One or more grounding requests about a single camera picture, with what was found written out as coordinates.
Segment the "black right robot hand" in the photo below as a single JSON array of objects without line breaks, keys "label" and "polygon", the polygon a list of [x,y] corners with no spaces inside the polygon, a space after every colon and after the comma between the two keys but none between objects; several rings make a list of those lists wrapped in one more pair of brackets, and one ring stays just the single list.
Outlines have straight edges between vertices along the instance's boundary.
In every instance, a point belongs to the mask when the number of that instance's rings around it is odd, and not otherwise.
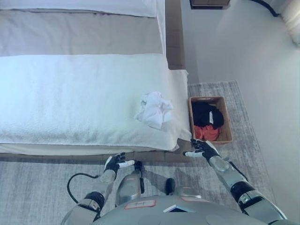
[{"label": "black right robot hand", "polygon": [[186,157],[199,158],[203,157],[207,162],[210,161],[212,157],[220,157],[217,149],[210,141],[202,141],[199,139],[191,139],[191,144],[193,147],[192,151],[184,151],[182,154]]}]

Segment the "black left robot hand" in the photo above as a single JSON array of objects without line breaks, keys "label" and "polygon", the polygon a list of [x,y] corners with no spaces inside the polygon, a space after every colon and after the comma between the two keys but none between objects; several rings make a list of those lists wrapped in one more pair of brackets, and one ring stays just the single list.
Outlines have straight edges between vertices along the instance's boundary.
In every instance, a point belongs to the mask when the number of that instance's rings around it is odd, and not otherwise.
[{"label": "black left robot hand", "polygon": [[126,160],[125,153],[123,152],[114,156],[110,156],[105,163],[104,171],[112,170],[115,172],[115,174],[117,174],[119,169],[129,167],[134,164],[134,160]]}]

